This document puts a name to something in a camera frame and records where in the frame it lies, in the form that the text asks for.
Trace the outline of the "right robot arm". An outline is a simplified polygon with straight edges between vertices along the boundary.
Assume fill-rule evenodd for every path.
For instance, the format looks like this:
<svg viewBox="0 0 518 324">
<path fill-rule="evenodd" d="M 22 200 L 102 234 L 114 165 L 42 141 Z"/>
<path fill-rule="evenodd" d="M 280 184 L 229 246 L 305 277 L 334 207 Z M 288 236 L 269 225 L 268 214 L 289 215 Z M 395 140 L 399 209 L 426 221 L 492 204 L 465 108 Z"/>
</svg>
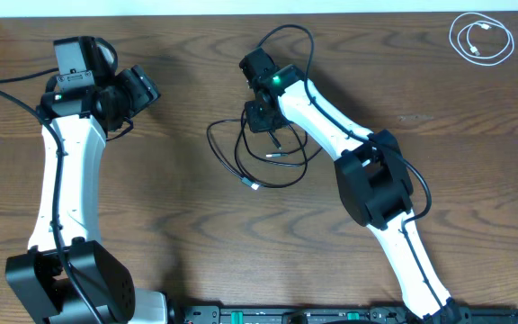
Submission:
<svg viewBox="0 0 518 324">
<path fill-rule="evenodd" d="M 256 48 L 240 61 L 255 99 L 246 103 L 253 132 L 296 124 L 333 159 L 340 200 L 356 223 L 380 243 L 400 285 L 406 307 L 425 323 L 460 323 L 459 305 L 435 273 L 415 225 L 416 169 L 394 135 L 350 120 L 322 96 L 308 74 L 278 67 Z"/>
</svg>

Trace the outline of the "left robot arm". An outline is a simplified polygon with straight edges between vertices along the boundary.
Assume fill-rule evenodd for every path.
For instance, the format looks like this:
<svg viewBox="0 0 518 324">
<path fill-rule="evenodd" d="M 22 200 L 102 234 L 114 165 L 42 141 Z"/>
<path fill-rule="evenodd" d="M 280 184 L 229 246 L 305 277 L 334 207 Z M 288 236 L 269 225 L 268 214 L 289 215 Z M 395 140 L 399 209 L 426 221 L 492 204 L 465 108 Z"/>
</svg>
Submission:
<svg viewBox="0 0 518 324">
<path fill-rule="evenodd" d="M 37 323 L 165 323 L 165 296 L 133 283 L 103 246 L 98 218 L 106 144 L 160 93 L 141 67 L 119 69 L 106 40 L 71 37 L 54 50 L 58 72 L 36 109 L 45 145 L 39 214 L 5 279 Z"/>
</svg>

